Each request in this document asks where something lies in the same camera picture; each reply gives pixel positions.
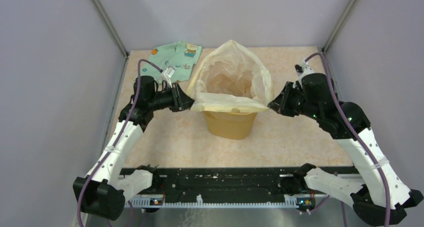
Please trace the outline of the orange plastic trash bin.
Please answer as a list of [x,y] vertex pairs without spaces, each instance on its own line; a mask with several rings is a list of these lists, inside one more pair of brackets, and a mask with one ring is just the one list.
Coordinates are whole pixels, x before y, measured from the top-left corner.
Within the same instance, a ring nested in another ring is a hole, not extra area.
[[257,113],[204,111],[203,116],[211,134],[230,140],[243,140],[250,135]]

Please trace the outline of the translucent yellowish trash bag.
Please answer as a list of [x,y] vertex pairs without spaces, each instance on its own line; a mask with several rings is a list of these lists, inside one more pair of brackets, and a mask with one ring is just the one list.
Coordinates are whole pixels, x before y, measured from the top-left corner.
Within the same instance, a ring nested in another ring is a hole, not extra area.
[[266,112],[275,98],[270,71],[252,51],[229,40],[203,58],[187,87],[193,112]]

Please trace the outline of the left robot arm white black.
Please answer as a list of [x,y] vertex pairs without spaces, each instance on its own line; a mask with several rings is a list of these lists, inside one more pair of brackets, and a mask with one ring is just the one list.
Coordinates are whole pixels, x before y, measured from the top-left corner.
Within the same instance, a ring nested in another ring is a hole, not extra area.
[[115,131],[96,164],[85,177],[77,177],[73,191],[78,214],[85,213],[115,221],[131,198],[145,190],[154,194],[160,189],[160,180],[154,168],[142,167],[128,177],[119,179],[123,165],[136,141],[145,132],[154,112],[169,109],[182,112],[195,102],[177,82],[163,81],[162,89],[152,76],[137,77],[133,94],[121,110]]

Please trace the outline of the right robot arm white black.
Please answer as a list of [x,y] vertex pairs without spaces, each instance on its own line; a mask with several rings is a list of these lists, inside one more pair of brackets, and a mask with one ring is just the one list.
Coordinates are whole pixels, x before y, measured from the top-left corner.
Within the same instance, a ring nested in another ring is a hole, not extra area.
[[333,82],[325,74],[287,82],[268,107],[283,116],[315,120],[347,152],[363,179],[363,183],[352,182],[305,163],[293,174],[297,192],[311,189],[330,195],[373,227],[399,224],[407,208],[423,201],[423,194],[407,187],[391,167],[363,110],[353,102],[338,101]]

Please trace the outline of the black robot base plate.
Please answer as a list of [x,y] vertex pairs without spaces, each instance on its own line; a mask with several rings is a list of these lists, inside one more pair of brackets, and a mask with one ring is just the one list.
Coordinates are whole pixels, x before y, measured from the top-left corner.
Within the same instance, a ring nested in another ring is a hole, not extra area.
[[159,195],[166,204],[282,203],[289,196],[316,197],[320,191],[295,183],[297,167],[156,168],[151,187],[140,195]]

